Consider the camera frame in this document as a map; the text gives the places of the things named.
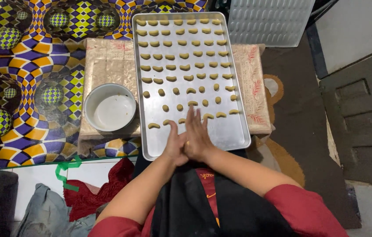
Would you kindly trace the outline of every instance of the person's left hand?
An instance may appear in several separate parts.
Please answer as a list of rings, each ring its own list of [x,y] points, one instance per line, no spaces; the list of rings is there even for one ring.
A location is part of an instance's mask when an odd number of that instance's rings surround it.
[[[171,159],[173,164],[177,166],[182,166],[189,161],[189,158],[183,153],[183,146],[186,142],[186,133],[177,134],[177,124],[174,121],[169,121],[171,130],[170,135],[168,135],[167,145],[161,154],[161,156]]]

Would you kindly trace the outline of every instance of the red fuzzy cloth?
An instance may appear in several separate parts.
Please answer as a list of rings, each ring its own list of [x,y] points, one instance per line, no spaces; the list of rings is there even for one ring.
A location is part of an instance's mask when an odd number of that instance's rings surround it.
[[[94,214],[97,208],[111,201],[120,190],[131,180],[135,165],[128,159],[123,158],[111,168],[108,173],[108,183],[103,184],[98,193],[93,194],[87,185],[79,180],[68,180],[67,183],[79,187],[79,191],[63,190],[65,202],[72,207],[69,221]]]

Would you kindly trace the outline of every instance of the gray cloth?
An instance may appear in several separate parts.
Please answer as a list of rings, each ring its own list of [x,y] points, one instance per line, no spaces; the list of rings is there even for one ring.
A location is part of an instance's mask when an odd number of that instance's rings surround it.
[[[94,225],[95,214],[69,222],[71,208],[66,206],[62,197],[42,183],[36,184],[35,188],[16,237],[88,235]]]

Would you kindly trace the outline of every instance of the baking tray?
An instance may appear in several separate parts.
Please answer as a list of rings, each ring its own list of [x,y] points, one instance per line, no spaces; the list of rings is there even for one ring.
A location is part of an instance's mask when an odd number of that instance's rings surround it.
[[[181,26],[174,24],[173,20],[182,19],[184,20]],[[188,25],[186,20],[196,19],[195,25]],[[210,19],[208,24],[202,24],[199,22],[200,19]],[[221,20],[220,25],[215,25],[211,23],[212,19]],[[147,21],[145,26],[140,26],[136,23],[136,20]],[[163,26],[158,23],[157,26],[151,26],[148,24],[149,20],[169,20],[170,23],[167,26]],[[191,34],[188,32],[189,29],[197,28],[197,34]],[[211,28],[210,34],[202,33],[203,28]],[[245,110],[243,107],[243,102],[240,95],[240,87],[237,80],[235,63],[232,56],[232,50],[230,45],[230,40],[227,32],[226,19],[223,14],[219,12],[204,12],[204,13],[145,13],[137,14],[132,18],[132,29],[133,29],[133,43],[135,50],[135,66],[136,66],[136,76],[137,76],[137,89],[138,89],[138,102],[139,102],[139,113],[141,116],[141,140],[142,140],[142,152],[143,156],[147,160],[154,160],[160,156],[167,144],[167,138],[170,133],[170,126],[163,126],[162,122],[166,119],[176,121],[180,118],[186,118],[189,101],[198,102],[196,108],[201,109],[201,114],[210,113],[216,115],[217,112],[223,112],[227,114],[226,118],[214,118],[208,120],[208,133],[211,141],[215,146],[220,149],[229,151],[247,148],[251,143],[251,136],[249,133],[249,128],[247,126],[247,120],[245,115]],[[183,35],[176,35],[175,31],[179,29],[185,29]],[[146,36],[140,36],[136,33],[137,30],[158,30],[158,36],[151,36],[147,34]],[[170,30],[171,34],[168,36],[162,35],[161,30]],[[222,35],[214,34],[214,30],[224,30]],[[163,46],[162,41],[172,41],[173,45],[171,47]],[[186,46],[180,46],[177,44],[177,40],[186,40]],[[192,40],[201,41],[200,46],[193,46],[191,44]],[[206,46],[204,40],[214,40],[212,46]],[[227,44],[220,46],[216,44],[217,40],[227,40]],[[159,47],[148,46],[146,48],[140,47],[138,41],[159,41]],[[201,57],[196,57],[193,55],[193,51],[202,51],[203,55]],[[215,51],[215,56],[210,57],[205,54],[206,51]],[[218,55],[219,51],[228,51],[227,57],[221,57]],[[179,53],[189,53],[188,59],[181,59]],[[140,54],[150,54],[151,58],[145,60],[140,57]],[[162,60],[156,60],[152,57],[152,54],[162,54]],[[175,59],[167,60],[164,58],[165,55],[174,55]],[[194,67],[195,62],[203,62],[205,64],[204,68],[199,69]],[[209,66],[209,62],[218,62],[218,67],[212,68]],[[221,62],[230,62],[231,66],[224,68],[220,66]],[[180,70],[180,65],[191,66],[189,71]],[[156,72],[153,69],[146,72],[141,70],[140,66],[157,66],[163,67],[162,72]],[[176,65],[177,69],[174,71],[167,70],[166,65]],[[206,73],[205,79],[197,78],[197,74]],[[210,74],[218,73],[217,79],[212,80],[209,78]],[[232,79],[222,78],[222,74],[233,74]],[[193,81],[186,81],[183,79],[184,75],[193,75]],[[176,82],[169,82],[166,80],[166,76],[176,76]],[[159,78],[163,79],[162,84],[156,83],[143,83],[141,78]],[[220,85],[220,89],[215,91],[213,86],[215,83]],[[198,88],[200,86],[205,87],[205,93],[200,93]],[[225,86],[236,86],[236,89],[229,92],[225,89]],[[193,88],[197,92],[196,94],[186,94],[187,88]],[[173,93],[173,88],[178,88],[180,90],[179,95]],[[158,90],[163,89],[165,96],[160,96]],[[143,97],[143,92],[148,91],[150,93],[149,98]],[[235,94],[237,96],[236,101],[231,101],[230,96]],[[215,98],[221,97],[221,104],[215,103]],[[207,107],[202,105],[202,101],[206,99],[209,102]],[[176,109],[178,104],[183,105],[183,111],[179,112]],[[164,112],[162,110],[163,105],[168,105],[169,111]],[[232,109],[239,110],[239,114],[229,115],[229,111]],[[160,125],[159,129],[148,128],[148,124],[156,123]],[[184,124],[178,124],[178,133],[186,131]]]

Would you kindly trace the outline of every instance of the red shirt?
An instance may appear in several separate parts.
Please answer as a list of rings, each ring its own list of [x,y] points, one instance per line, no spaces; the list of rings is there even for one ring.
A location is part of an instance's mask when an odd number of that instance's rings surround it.
[[[196,169],[217,223],[218,210],[215,198],[214,173],[208,169]],[[300,236],[348,236],[346,231],[325,206],[317,193],[289,184],[279,185],[268,191],[264,198],[271,202]],[[89,237],[149,237],[154,208],[143,226],[124,217],[108,217],[98,222]]]

